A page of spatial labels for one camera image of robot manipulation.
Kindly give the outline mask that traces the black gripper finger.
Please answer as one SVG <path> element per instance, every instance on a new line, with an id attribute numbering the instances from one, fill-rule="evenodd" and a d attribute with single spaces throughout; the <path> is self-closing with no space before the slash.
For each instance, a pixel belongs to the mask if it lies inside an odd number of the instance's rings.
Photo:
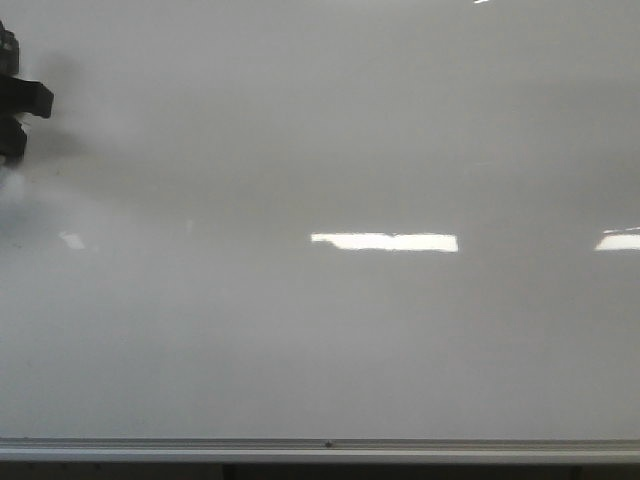
<path id="1" fill-rule="evenodd" d="M 42 83 L 2 75 L 0 84 L 2 116 L 31 114 L 48 119 L 53 106 L 53 93 Z"/>
<path id="2" fill-rule="evenodd" d="M 12 116 L 2 116 L 0 130 L 1 155 L 7 161 L 21 160 L 27 143 L 21 123 Z"/>

